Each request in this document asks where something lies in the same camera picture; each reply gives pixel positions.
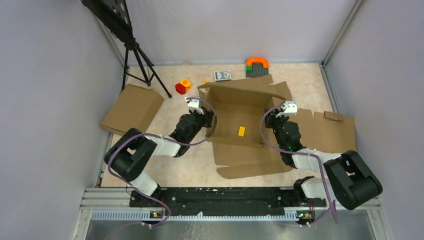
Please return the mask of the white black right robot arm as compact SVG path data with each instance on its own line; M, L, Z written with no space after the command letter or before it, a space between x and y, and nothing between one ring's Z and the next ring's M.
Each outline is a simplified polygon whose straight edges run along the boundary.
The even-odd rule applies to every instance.
M290 121L297 112L295 101L285 101L266 110L259 127L264 142L279 152L285 165L321 176L317 181L311 177L300 181L300 188L293 192L297 205L307 206L313 199L326 198L354 210L383 193L381 182L358 152L327 153L302 145L299 126Z

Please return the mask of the large cardboard box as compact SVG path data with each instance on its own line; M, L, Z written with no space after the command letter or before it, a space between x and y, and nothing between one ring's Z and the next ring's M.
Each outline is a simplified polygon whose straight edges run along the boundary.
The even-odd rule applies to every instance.
M218 174L225 179L286 173L280 153L267 145L260 133L260 121L266 110L292 100L288 84L274 83L272 76L209 82L198 86L199 96L217 113L217 127L208 139L212 143ZM244 137L238 136L240 126Z

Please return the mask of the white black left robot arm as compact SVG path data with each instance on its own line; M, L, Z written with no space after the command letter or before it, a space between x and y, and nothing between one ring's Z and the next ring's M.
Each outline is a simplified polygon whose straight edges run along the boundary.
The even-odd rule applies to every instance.
M214 107L198 97L185 97L188 113L183 114L174 131L168 135L141 132L130 128L105 154L108 171L133 187L141 200L149 207L160 202L160 185L146 172L151 157L167 156L178 158L196 143L193 141L203 128L215 131L218 115Z

